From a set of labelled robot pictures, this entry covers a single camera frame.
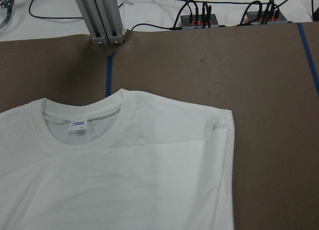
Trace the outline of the white long-sleeve printed shirt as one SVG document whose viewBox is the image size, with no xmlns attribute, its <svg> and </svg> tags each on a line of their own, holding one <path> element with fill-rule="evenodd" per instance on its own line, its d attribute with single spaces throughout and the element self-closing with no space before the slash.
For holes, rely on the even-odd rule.
<svg viewBox="0 0 319 230">
<path fill-rule="evenodd" d="M 3 230 L 232 230 L 230 110 L 119 90 L 0 115 Z"/>
</svg>

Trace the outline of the left grey USB hub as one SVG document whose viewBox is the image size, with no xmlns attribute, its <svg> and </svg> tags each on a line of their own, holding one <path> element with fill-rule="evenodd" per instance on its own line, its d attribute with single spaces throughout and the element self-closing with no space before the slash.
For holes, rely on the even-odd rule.
<svg viewBox="0 0 319 230">
<path fill-rule="evenodd" d="M 180 27 L 184 30 L 219 27 L 217 17 L 212 13 L 212 6 L 206 2 L 202 3 L 201 10 L 195 9 L 195 14 L 182 15 L 180 21 Z"/>
</svg>

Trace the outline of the grey usb hub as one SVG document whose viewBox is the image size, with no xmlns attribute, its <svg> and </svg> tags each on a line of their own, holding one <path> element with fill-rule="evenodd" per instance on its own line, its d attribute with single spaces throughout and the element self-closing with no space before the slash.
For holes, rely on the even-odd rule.
<svg viewBox="0 0 319 230">
<path fill-rule="evenodd" d="M 280 11 L 280 8 L 275 4 L 275 0 L 269 0 L 266 7 L 259 0 L 255 0 L 248 4 L 239 25 L 267 25 L 289 23 L 286 17 Z"/>
<path fill-rule="evenodd" d="M 184 30 L 219 27 L 217 17 L 212 13 L 212 6 L 206 2 L 202 3 L 201 10 L 195 9 L 195 14 L 182 15 L 180 21 L 180 27 Z"/>
</svg>

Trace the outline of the right grey USB hub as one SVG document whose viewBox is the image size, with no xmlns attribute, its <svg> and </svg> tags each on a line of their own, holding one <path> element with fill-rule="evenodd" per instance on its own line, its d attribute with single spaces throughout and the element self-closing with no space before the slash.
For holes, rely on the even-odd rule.
<svg viewBox="0 0 319 230">
<path fill-rule="evenodd" d="M 275 4 L 275 0 L 269 0 L 266 7 L 259 0 L 255 0 L 248 4 L 239 25 L 267 25 L 289 23 L 286 17 L 280 11 L 280 8 Z"/>
</svg>

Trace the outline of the aluminium frame post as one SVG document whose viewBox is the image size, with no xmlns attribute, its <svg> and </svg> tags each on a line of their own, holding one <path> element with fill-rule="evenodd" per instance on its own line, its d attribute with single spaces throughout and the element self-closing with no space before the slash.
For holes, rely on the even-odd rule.
<svg viewBox="0 0 319 230">
<path fill-rule="evenodd" d="M 122 44 L 125 29 L 117 0 L 76 0 L 94 45 Z"/>
</svg>

